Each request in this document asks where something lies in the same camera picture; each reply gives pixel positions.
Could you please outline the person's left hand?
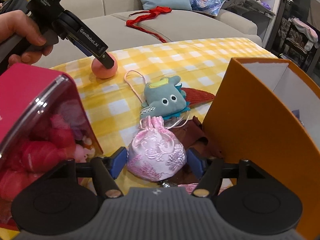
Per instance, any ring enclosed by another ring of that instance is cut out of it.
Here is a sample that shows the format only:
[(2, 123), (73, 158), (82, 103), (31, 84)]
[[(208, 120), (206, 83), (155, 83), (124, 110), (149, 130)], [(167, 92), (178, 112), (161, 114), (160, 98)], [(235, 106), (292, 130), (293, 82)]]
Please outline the person's left hand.
[[(12, 35), (26, 38), (34, 46), (44, 46), (46, 39), (40, 33), (37, 24), (23, 11), (15, 10), (1, 14), (1, 42), (4, 42)], [(15, 63), (35, 64), (42, 56), (48, 56), (52, 52), (53, 46), (45, 46), (41, 51), (27, 51), (21, 56), (12, 54), (8, 59), (7, 68)]]

